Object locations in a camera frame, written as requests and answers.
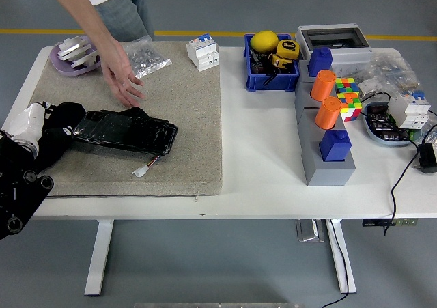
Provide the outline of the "person's right hand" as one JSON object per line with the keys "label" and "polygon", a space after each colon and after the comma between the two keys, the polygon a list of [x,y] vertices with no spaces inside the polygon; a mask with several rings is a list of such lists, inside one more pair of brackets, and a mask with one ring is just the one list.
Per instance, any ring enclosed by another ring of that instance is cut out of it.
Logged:
{"label": "person's right hand", "polygon": [[99,40],[97,48],[102,60],[103,76],[113,96],[125,107],[138,107],[137,99],[144,98],[144,94],[133,84],[142,86],[143,82],[134,75],[121,44],[109,36]]}

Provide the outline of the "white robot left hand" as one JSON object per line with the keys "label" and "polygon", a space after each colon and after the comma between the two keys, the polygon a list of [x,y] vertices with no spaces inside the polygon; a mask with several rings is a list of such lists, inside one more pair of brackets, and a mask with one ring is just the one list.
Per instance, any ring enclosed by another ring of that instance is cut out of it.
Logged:
{"label": "white robot left hand", "polygon": [[38,145],[42,137],[42,129],[57,106],[49,102],[37,102],[19,113],[12,119],[4,131],[17,143]]}

